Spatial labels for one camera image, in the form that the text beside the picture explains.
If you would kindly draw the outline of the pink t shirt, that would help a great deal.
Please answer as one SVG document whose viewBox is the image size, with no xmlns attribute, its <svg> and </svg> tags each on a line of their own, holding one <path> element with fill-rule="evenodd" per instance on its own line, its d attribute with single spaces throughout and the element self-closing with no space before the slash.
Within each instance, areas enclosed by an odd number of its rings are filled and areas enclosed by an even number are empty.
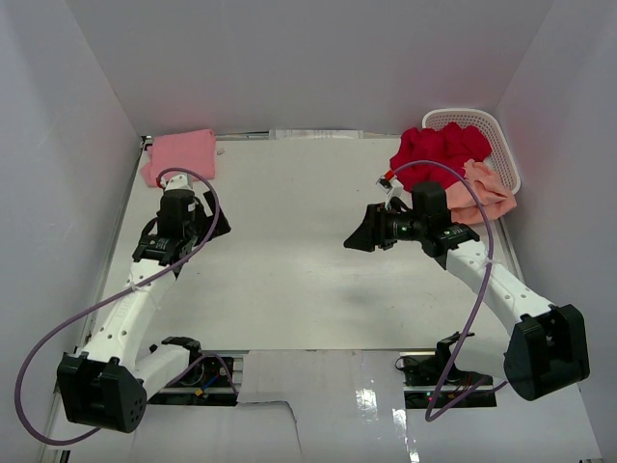
<svg viewBox="0 0 617 463">
<path fill-rule="evenodd" d="M 155 137 L 147 154 L 141 176 L 149 187 L 156 187 L 158 175 L 172 167 L 188 169 L 206 179 L 216 175 L 216 137 L 211 129 Z"/>
</svg>

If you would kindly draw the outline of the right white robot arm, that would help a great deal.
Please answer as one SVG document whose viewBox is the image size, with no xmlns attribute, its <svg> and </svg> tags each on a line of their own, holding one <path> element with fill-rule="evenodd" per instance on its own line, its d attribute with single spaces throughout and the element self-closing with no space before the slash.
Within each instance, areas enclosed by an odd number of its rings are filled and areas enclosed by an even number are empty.
<svg viewBox="0 0 617 463">
<path fill-rule="evenodd" d="M 373 252 L 399 241 L 419 243 L 426 256 L 481 297 L 509 337 L 504 346 L 479 342 L 439 356 L 435 371 L 444 383 L 455 385 L 467 377 L 471 359 L 487 359 L 488 375 L 505 379 L 528 401 L 589 376 L 585 322 L 575 306 L 554 305 L 493 262 L 480 236 L 453 221 L 445 191 L 436 182 L 417 184 L 410 204 L 402 200 L 397 178 L 380 177 L 377 184 L 385 201 L 367 206 L 344 247 Z"/>
</svg>

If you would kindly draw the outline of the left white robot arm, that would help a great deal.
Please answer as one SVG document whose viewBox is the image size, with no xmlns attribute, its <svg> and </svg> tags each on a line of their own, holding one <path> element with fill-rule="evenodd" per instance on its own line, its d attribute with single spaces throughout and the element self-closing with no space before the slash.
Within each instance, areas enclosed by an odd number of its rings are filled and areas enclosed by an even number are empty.
<svg viewBox="0 0 617 463">
<path fill-rule="evenodd" d="M 162 388 L 176 379 L 184 385 L 201 379 L 203 360 L 189 349 L 165 342 L 141 356 L 140 346 L 190 254 L 229 231 L 213 191 L 198 197 L 188 186 L 165 189 L 132 254 L 127 294 L 113 303 L 83 348 L 57 368 L 69 422 L 130 433 Z"/>
</svg>

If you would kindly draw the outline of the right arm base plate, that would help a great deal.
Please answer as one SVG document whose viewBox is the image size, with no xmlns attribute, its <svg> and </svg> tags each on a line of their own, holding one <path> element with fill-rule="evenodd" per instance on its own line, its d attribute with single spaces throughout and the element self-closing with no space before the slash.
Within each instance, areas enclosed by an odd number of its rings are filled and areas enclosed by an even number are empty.
<svg viewBox="0 0 617 463">
<path fill-rule="evenodd" d="M 407 410 L 425 410 L 433 401 L 432 394 L 442 374 L 442 368 L 436 355 L 428 354 L 401 355 L 394 363 L 394 367 L 404 375 L 404 398 Z M 444 382 L 435 405 L 439 409 L 459 395 L 462 395 L 473 384 L 480 381 L 483 375 L 474 371 L 463 371 L 453 368 Z M 455 405 L 456 408 L 495 408 L 496 393 L 493 388 L 496 383 L 492 377 L 472 394 Z"/>
</svg>

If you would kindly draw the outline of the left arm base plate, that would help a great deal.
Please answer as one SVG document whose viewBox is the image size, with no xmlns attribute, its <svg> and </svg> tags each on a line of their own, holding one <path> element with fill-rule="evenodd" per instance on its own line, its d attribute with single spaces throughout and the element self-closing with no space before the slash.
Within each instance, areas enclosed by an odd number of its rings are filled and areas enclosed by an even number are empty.
<svg viewBox="0 0 617 463">
<path fill-rule="evenodd" d="M 148 404 L 234 407 L 242 382 L 244 355 L 226 352 L 220 357 L 227 369 L 215 356 L 207 356 L 182 379 L 154 395 Z"/>
</svg>

